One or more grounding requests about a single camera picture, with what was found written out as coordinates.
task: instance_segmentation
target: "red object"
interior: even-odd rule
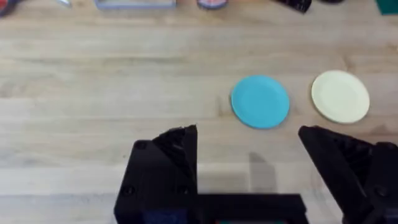
[[[0,0],[0,10],[7,6],[8,0]]]

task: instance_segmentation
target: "screw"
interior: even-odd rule
[[[383,187],[383,186],[375,186],[374,187],[374,192],[380,197],[387,197],[388,196],[388,190],[385,187]]]
[[[136,192],[136,190],[133,186],[124,186],[121,192],[124,196],[131,196]]]

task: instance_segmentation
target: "teal object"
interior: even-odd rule
[[[397,0],[376,0],[376,2],[382,15],[398,14]]]
[[[273,128],[283,122],[289,103],[285,88],[265,75],[243,78],[231,94],[235,115],[253,128]]]

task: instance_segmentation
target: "plate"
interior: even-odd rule
[[[355,123],[369,111],[369,93],[361,80],[344,71],[331,70],[312,83],[311,96],[326,118],[343,124]]]
[[[242,79],[231,94],[235,115],[253,128],[273,128],[283,122],[289,112],[289,96],[273,78],[253,75]]]

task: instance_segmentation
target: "table surface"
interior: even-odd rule
[[[188,124],[201,192],[301,193],[312,223],[339,223],[299,127],[398,141],[398,17],[373,0],[315,1],[306,15],[266,0],[220,11],[72,3],[26,0],[0,20],[0,223],[115,223],[133,142]],[[334,124],[313,108],[311,82],[330,69],[367,86],[362,121]],[[254,74],[289,92],[278,128],[251,129],[231,111],[232,87]]]

